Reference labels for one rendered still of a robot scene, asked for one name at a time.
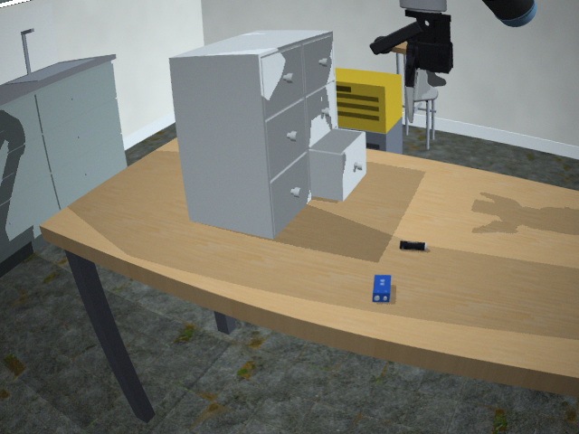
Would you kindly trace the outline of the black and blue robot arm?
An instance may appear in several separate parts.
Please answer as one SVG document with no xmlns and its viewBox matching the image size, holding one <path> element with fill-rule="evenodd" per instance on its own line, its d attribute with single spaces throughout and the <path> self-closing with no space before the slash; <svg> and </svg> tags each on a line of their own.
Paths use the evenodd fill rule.
<svg viewBox="0 0 579 434">
<path fill-rule="evenodd" d="M 400 7 L 409 11 L 424 13 L 439 13 L 447 11 L 447 0 L 399 0 Z M 494 15 L 505 25 L 520 27 L 528 24 L 536 14 L 535 0 L 482 0 Z M 414 36 L 423 33 L 418 22 L 386 36 L 379 36 L 369 47 L 377 54 L 389 53 L 395 45 L 399 45 Z"/>
</svg>

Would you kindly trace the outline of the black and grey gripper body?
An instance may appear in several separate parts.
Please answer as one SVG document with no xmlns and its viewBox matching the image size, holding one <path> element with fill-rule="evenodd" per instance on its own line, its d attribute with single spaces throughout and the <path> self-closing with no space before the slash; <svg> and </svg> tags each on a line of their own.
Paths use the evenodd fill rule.
<svg viewBox="0 0 579 434">
<path fill-rule="evenodd" d="M 405 16 L 416 18 L 416 22 L 423 30 L 423 33 L 407 40 L 406 57 L 407 50 L 413 50 L 413 56 L 416 56 L 417 69 L 449 74 L 453 68 L 451 16 L 442 13 L 415 12 L 407 9 L 405 9 Z M 425 21 L 429 23 L 429 26 L 425 24 Z"/>
</svg>

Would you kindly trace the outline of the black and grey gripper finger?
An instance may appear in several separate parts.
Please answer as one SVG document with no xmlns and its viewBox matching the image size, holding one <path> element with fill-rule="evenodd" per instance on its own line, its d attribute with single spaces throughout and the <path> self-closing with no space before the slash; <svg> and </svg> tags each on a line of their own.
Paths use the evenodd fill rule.
<svg viewBox="0 0 579 434">
<path fill-rule="evenodd" d="M 435 72 L 423 70 L 428 74 L 428 83 L 433 87 L 445 86 L 446 80 Z"/>
<path fill-rule="evenodd" d="M 413 50 L 407 50 L 405 65 L 405 110 L 410 123 L 413 123 L 414 103 L 438 98 L 438 90 L 428 83 L 428 75 L 417 70 Z"/>
</svg>

